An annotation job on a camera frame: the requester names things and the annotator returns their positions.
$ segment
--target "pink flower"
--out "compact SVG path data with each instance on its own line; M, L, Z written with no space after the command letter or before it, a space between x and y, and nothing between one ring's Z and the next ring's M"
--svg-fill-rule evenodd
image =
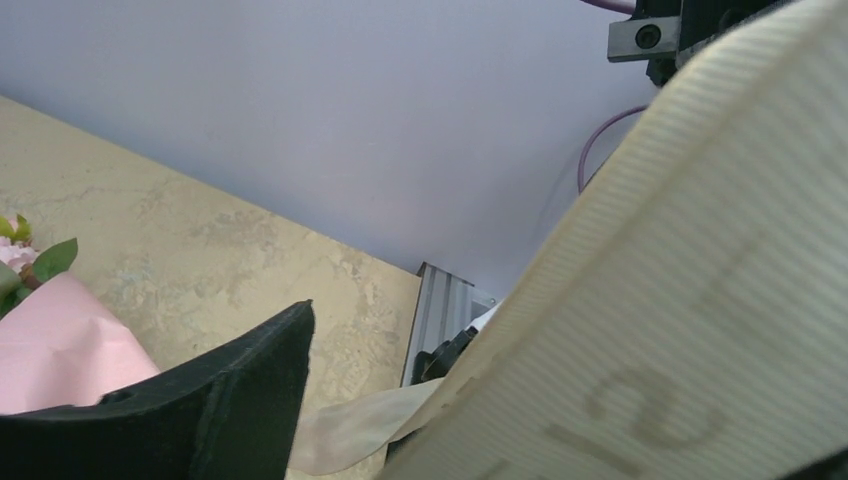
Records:
M12 243L7 237L0 237L0 262L5 263L15 273L21 273L26 265L32 265L38 258L38 252L21 243Z

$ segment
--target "screw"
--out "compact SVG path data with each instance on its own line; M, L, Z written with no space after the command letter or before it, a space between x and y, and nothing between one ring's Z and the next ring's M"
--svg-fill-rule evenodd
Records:
M660 39L662 39L662 30L654 24L645 25L636 32L636 46L642 50L656 47Z

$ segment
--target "white wall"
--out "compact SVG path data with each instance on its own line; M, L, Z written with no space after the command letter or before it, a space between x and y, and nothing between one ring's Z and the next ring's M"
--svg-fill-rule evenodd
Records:
M654 94L644 65L606 62L617 18L577 0L0 0L0 94L503 294L575 198L586 136Z

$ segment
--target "beige marble surface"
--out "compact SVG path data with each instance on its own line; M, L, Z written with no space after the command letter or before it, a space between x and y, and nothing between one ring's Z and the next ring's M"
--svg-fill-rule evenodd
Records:
M312 298L304 412L400 383L417 277L3 97L0 207L77 237L72 272L163 369Z

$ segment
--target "flower bouquet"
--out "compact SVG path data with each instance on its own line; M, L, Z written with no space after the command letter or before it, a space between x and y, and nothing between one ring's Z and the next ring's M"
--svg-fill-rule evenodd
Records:
M0 217L0 414L92 405L158 373L133 334L68 269L76 239L43 251Z

